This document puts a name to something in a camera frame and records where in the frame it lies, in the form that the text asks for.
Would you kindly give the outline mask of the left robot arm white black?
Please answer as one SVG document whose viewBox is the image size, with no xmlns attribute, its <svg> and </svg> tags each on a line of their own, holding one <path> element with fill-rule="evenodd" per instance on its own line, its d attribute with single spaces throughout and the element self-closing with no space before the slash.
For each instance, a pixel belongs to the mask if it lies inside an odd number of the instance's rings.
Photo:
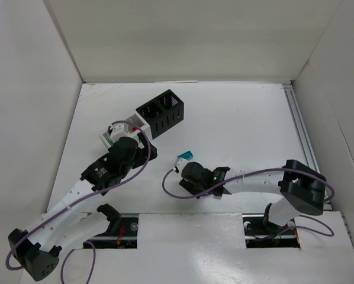
<svg viewBox="0 0 354 284">
<path fill-rule="evenodd" d="M 102 201 L 107 189 L 123 185 L 131 170 L 141 172 L 155 158 L 157 149 L 143 134 L 120 137 L 49 212 L 26 229 L 10 232 L 8 257 L 36 282 L 48 277 L 63 253 L 119 225 L 121 214 Z"/>
</svg>

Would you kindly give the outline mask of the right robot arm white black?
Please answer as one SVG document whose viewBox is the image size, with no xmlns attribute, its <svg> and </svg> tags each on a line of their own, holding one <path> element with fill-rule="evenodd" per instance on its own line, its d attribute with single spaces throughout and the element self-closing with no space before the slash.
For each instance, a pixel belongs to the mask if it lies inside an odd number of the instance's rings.
<svg viewBox="0 0 354 284">
<path fill-rule="evenodd" d="M 179 185 L 196 198 L 200 193 L 218 199 L 243 192 L 279 195 L 281 199 L 269 204 L 264 213 L 265 222 L 276 226 L 285 226 L 301 214 L 320 216 L 324 211 L 326 178 L 296 160 L 254 175 L 229 167 L 210 170 L 186 159 L 177 160 L 175 170 L 181 176 Z"/>
</svg>

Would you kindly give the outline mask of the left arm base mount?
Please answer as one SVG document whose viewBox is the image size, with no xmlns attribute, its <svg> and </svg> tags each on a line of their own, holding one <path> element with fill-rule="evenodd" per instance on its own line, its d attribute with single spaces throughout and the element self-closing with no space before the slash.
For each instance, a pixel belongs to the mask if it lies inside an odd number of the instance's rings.
<svg viewBox="0 0 354 284">
<path fill-rule="evenodd" d="M 139 214 L 123 214 L 110 221 L 106 231 L 90 241 L 96 249 L 136 249 Z"/>
</svg>

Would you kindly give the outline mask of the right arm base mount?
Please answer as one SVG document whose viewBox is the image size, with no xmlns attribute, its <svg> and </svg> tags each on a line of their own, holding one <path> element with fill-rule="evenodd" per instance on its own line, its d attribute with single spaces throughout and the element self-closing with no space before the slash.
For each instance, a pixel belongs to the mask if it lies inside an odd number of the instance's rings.
<svg viewBox="0 0 354 284">
<path fill-rule="evenodd" d="M 247 249 L 300 248 L 295 231 L 288 230 L 279 235 L 287 226 L 269 223 L 262 214 L 244 214 L 242 220 Z"/>
</svg>

